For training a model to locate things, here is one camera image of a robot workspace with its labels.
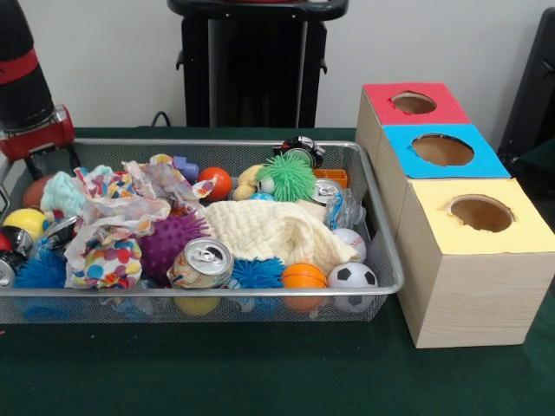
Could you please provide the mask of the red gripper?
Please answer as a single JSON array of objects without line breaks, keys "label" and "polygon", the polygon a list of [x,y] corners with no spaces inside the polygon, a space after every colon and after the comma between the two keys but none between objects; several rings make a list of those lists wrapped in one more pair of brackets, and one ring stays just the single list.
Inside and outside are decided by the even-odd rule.
[{"label": "red gripper", "polygon": [[74,141],[75,129],[68,109],[56,106],[48,119],[27,130],[2,130],[1,153],[9,162],[24,159],[33,180],[39,180],[42,172],[31,156],[52,148],[65,149],[69,154],[69,165],[75,170],[81,166],[81,161],[74,148]]}]

